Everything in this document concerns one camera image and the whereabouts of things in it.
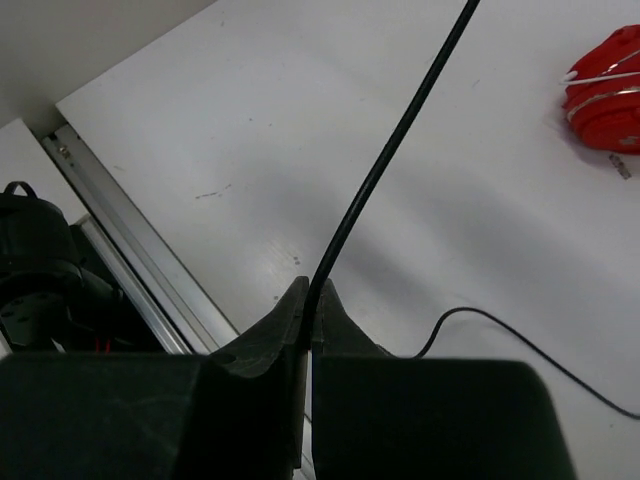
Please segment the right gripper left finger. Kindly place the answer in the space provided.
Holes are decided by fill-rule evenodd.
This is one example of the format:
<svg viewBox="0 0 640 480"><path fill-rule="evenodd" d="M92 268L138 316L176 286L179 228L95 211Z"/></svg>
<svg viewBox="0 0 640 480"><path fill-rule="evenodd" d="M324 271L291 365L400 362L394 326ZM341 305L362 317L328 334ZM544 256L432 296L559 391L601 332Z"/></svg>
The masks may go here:
<svg viewBox="0 0 640 480"><path fill-rule="evenodd" d="M289 479L302 463L306 341L296 278L209 355L12 354L5 479Z"/></svg>

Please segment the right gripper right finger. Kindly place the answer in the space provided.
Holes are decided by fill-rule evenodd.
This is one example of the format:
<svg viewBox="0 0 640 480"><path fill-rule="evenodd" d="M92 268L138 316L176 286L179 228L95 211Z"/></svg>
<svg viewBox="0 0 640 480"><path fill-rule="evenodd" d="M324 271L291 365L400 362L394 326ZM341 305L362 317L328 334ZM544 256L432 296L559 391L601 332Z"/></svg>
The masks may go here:
<svg viewBox="0 0 640 480"><path fill-rule="evenodd" d="M512 360L387 354L332 284L312 337L312 457L320 479L572 479L549 392Z"/></svg>

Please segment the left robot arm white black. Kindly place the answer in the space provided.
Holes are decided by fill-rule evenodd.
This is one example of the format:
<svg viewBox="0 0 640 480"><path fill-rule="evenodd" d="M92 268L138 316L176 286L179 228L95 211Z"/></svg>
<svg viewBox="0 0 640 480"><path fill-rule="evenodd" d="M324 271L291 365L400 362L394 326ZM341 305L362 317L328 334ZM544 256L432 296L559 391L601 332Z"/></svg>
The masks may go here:
<svg viewBox="0 0 640 480"><path fill-rule="evenodd" d="M1 335L14 352L162 349L81 228L24 181L1 191Z"/></svg>

